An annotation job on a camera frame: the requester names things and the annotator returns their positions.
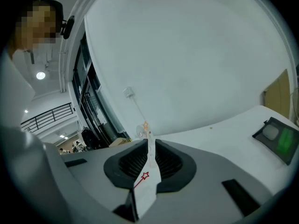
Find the glass window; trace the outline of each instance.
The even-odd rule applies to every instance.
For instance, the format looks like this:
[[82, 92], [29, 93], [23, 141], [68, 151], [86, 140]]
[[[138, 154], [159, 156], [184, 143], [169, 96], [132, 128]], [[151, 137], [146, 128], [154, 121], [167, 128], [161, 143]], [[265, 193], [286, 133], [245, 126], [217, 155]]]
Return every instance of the glass window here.
[[81, 46], [81, 50], [82, 50], [82, 54], [83, 54], [83, 60], [84, 60], [84, 64], [86, 67], [88, 62], [90, 61], [90, 54], [89, 54], [89, 50], [88, 50], [86, 34], [84, 34], [80, 43], [81, 43], [80, 46]]
[[115, 130], [111, 127], [110, 123], [108, 122], [106, 116], [103, 114], [100, 105], [98, 103], [98, 99], [95, 96], [92, 87], [90, 84], [88, 84], [88, 87], [85, 92], [85, 98], [89, 104], [91, 113], [93, 114], [93, 118], [97, 124], [97, 126], [100, 126], [103, 128], [111, 142], [117, 139], [117, 133]]
[[80, 103], [80, 101], [79, 101], [79, 99], [80, 99], [79, 87], [77, 87], [77, 85], [76, 85], [75, 74], [74, 74], [74, 76], [73, 76], [72, 83], [73, 83], [73, 87], [74, 87], [74, 91], [75, 91], [76, 99], [77, 99], [78, 103]]
[[92, 85], [94, 85], [95, 90], [97, 91], [100, 87], [100, 83], [96, 76], [93, 64], [90, 66], [90, 69], [88, 71], [88, 77], [89, 77], [89, 80], [92, 83]]
[[86, 78], [82, 52], [80, 52], [80, 55], [78, 57], [77, 72], [78, 72], [78, 76], [79, 76], [79, 80], [80, 80], [80, 84], [81, 84], [81, 88], [82, 88], [84, 85], [84, 79]]

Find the person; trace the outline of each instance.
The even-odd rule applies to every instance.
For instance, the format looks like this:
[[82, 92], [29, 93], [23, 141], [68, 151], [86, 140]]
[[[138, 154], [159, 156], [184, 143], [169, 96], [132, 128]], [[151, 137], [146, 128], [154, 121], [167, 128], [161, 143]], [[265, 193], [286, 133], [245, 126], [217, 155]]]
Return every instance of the person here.
[[77, 148], [78, 152], [83, 152], [83, 151], [85, 151], [85, 150], [84, 150], [84, 146], [82, 145], [82, 147], [80, 147], [79, 145], [80, 145], [80, 142], [79, 142], [79, 141], [76, 141], [76, 148]]
[[55, 0], [34, 0], [21, 9], [0, 56], [0, 125], [19, 127], [35, 91], [13, 63], [17, 50], [54, 42], [63, 27], [63, 6]]
[[[80, 142], [79, 142], [79, 141], [76, 141], [76, 146], [77, 146], [77, 147], [78, 147], [79, 144], [80, 144]], [[87, 151], [87, 150], [86, 150], [86, 147], [85, 147], [84, 145], [82, 145], [82, 147], [79, 147], [79, 149], [80, 149], [82, 152]]]
[[72, 144], [73, 153], [78, 152], [77, 148]]
[[70, 151], [60, 148], [60, 154], [70, 154]]
[[7, 44], [9, 57], [16, 50], [38, 48], [41, 43], [53, 42], [63, 23], [62, 4], [55, 0], [34, 0], [25, 6], [17, 19]]

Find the white wall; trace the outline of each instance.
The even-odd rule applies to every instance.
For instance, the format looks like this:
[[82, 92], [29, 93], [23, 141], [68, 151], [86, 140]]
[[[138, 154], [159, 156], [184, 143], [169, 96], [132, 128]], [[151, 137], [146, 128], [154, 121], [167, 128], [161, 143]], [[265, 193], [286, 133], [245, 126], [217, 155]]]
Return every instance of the white wall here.
[[[298, 87], [298, 80], [297, 80], [297, 72], [296, 66], [299, 64], [299, 47], [296, 42], [296, 38], [294, 37], [290, 27], [288, 26], [287, 22], [284, 20], [283, 16], [279, 13], [275, 6], [269, 0], [256, 0], [259, 5], [261, 5], [264, 11], [271, 17], [276, 29], [278, 30], [285, 47], [287, 49], [287, 53], [289, 54], [290, 63], [293, 65], [293, 73], [289, 73], [290, 82], [294, 82], [294, 88]], [[291, 109], [290, 109], [290, 120], [293, 122], [296, 120], [296, 114], [294, 112], [293, 102], [291, 100]]]
[[30, 105], [26, 107], [28, 113], [24, 115], [22, 121], [24, 122], [36, 115], [70, 102], [71, 98], [68, 92], [60, 93], [58, 91], [40, 98], [35, 98], [31, 101]]
[[142, 117], [155, 135], [186, 131], [260, 104], [293, 70], [272, 20], [255, 0], [96, 0], [85, 17], [95, 70], [125, 130]]

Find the staircase railing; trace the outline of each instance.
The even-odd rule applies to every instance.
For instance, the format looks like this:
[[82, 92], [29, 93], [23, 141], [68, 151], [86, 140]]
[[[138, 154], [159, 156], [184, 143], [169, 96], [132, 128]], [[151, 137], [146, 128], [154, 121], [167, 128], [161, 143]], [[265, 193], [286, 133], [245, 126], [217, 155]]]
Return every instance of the staircase railing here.
[[71, 103], [67, 103], [22, 122], [21, 129], [33, 133], [57, 120], [63, 119], [64, 117], [72, 114], [73, 110], [71, 108]]

